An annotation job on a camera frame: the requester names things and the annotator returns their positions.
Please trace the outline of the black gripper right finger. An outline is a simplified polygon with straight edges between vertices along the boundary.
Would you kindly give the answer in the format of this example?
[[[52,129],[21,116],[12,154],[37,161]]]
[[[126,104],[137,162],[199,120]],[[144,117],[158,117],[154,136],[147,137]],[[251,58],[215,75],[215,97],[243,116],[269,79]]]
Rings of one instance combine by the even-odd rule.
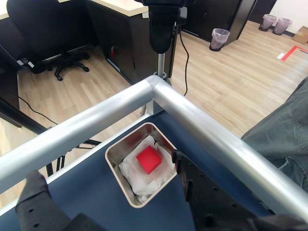
[[[180,175],[197,231],[306,231],[308,224],[291,215],[257,217],[236,202],[179,150],[172,162]]]

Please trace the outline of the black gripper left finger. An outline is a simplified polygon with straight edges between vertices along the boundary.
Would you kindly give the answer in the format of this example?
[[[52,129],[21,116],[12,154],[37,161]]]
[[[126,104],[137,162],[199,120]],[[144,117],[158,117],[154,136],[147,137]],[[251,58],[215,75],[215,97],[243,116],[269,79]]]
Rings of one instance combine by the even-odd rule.
[[[103,231],[84,214],[70,218],[54,202],[46,179],[37,170],[26,177],[26,184],[15,206],[22,231]]]

